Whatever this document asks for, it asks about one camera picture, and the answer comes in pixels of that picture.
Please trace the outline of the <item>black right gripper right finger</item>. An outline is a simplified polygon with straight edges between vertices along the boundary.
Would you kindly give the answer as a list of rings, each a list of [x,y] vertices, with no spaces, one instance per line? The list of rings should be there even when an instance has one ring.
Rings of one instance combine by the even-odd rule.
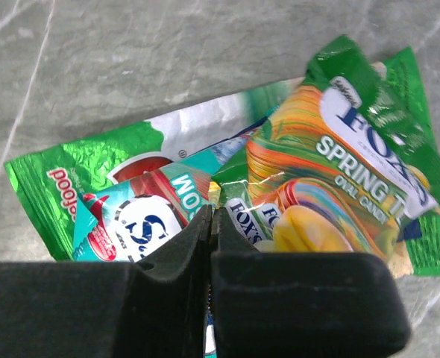
[[[223,208],[212,229],[219,357],[390,357],[406,347],[406,310],[378,257],[261,252]]]

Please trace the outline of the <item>teal mint candy pack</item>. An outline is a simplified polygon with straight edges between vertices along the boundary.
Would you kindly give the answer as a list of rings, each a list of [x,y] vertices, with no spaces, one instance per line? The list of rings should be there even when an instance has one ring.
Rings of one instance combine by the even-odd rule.
[[[98,192],[83,195],[77,262],[122,269],[115,357],[214,357],[211,181],[244,145],[236,137]]]

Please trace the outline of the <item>blue Burts chips bag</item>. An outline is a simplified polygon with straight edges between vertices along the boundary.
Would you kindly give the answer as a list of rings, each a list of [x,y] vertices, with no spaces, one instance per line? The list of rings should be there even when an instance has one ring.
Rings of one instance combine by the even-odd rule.
[[[364,251],[387,256],[421,236],[410,185],[395,154],[366,122],[353,131],[335,116],[269,119],[186,162],[212,175],[241,232],[276,251]]]

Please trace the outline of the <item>green Fox's candy bag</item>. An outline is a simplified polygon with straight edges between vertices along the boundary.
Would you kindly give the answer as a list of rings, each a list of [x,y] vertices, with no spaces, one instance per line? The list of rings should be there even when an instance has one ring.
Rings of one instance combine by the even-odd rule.
[[[440,266],[440,153],[406,49],[381,77],[341,35],[215,173],[257,249],[375,254],[395,274]]]

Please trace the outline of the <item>green Chuba chips bag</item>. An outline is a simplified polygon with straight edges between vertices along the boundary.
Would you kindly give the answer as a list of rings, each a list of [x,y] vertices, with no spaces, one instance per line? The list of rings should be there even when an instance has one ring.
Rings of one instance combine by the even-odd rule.
[[[414,51],[372,65],[435,142]],[[145,172],[252,134],[303,78],[214,98],[5,163],[28,218],[55,260],[72,260],[78,199]],[[395,277],[440,276],[440,216],[411,223],[389,267]]]

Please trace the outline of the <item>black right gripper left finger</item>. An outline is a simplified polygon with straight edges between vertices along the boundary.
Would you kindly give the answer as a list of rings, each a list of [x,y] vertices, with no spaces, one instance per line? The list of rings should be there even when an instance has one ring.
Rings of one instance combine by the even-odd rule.
[[[211,223],[138,263],[0,263],[0,357],[202,357]]]

